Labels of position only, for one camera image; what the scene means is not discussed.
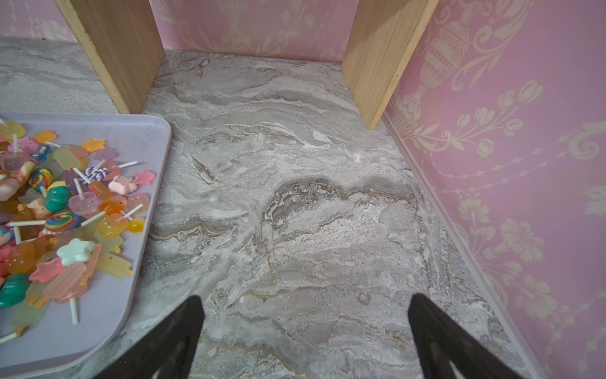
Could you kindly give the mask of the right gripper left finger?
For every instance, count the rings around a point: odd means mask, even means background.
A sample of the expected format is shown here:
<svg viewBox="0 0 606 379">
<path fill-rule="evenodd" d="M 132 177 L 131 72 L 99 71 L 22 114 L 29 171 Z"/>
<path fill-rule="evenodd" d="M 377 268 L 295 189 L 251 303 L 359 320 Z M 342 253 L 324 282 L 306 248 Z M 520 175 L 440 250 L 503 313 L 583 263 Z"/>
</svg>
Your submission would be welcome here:
<svg viewBox="0 0 606 379">
<path fill-rule="evenodd" d="M 187 298 L 98 378 L 187 378 L 205 312 L 199 296 Z"/>
</svg>

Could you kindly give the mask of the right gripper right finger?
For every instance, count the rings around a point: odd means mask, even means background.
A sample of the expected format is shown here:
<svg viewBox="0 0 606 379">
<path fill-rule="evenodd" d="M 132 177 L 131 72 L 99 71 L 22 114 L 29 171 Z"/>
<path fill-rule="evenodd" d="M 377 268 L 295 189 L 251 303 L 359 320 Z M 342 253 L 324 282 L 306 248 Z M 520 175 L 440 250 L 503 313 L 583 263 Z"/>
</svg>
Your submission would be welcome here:
<svg viewBox="0 0 606 379">
<path fill-rule="evenodd" d="M 519 378 L 422 293 L 412 296 L 408 320 L 425 378 Z"/>
</svg>

